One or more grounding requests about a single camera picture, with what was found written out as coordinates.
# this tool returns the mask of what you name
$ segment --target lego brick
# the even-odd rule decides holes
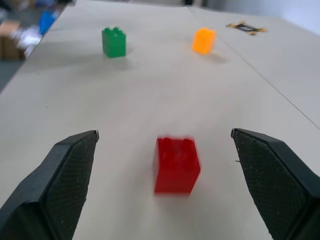
[[[102,49],[109,58],[126,55],[126,35],[118,27],[102,30]]]
[[[153,158],[155,194],[190,195],[200,171],[193,139],[157,138]]]
[[[208,54],[214,45],[216,32],[208,28],[199,29],[195,35],[192,44],[193,51],[200,54]]]

